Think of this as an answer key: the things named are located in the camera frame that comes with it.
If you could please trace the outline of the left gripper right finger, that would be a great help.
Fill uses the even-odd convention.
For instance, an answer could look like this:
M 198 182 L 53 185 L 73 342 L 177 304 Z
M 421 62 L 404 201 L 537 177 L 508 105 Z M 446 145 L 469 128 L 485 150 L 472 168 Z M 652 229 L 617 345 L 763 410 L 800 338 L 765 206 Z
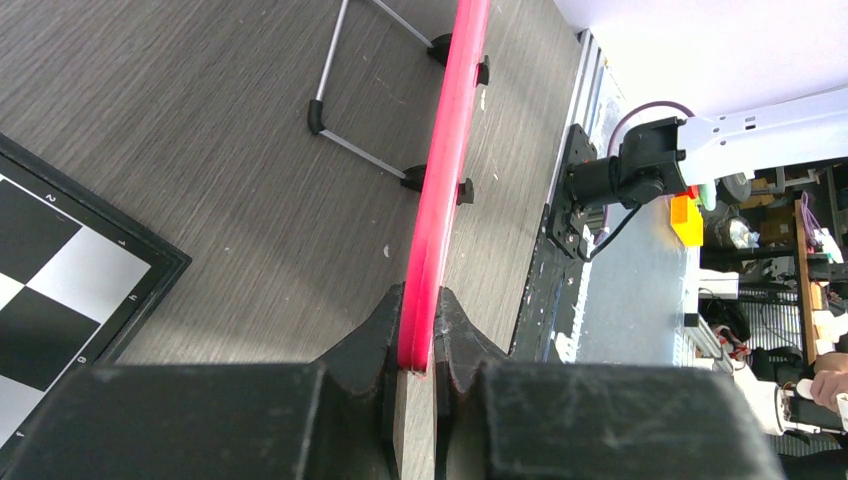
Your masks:
M 507 357 L 442 288 L 439 479 L 780 479 L 742 393 L 694 368 Z

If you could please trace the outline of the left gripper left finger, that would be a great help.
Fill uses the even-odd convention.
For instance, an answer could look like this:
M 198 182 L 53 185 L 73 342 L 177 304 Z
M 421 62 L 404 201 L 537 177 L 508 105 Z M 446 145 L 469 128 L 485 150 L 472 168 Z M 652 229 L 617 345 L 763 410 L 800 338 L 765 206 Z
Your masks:
M 63 380 L 7 479 L 395 479 L 403 288 L 308 363 L 110 365 Z

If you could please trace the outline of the pink framed whiteboard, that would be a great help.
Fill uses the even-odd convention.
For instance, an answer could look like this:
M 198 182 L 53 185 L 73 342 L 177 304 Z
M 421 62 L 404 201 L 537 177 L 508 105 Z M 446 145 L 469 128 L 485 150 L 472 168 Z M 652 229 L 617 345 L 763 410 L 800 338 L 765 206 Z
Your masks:
M 484 60 L 488 1 L 460 1 L 410 246 L 400 309 L 398 366 L 427 370 L 460 176 Z

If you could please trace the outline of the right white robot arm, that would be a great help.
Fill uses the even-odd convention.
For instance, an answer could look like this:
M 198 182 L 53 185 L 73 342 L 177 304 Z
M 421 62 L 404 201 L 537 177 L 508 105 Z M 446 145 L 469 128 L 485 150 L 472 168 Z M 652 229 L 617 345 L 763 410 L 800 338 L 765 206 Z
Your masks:
M 643 123 L 604 158 L 594 149 L 580 153 L 575 137 L 580 131 L 574 124 L 566 136 L 556 199 L 583 208 L 635 209 L 725 176 L 846 157 L 847 90 L 712 117 Z

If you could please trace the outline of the operator hand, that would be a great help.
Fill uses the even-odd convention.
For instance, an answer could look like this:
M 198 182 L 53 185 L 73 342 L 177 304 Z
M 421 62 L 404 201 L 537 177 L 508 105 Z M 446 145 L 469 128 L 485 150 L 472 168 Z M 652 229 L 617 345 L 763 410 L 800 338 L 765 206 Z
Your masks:
M 834 413 L 839 412 L 837 397 L 847 393 L 847 373 L 822 370 L 815 374 L 810 387 L 813 401 Z

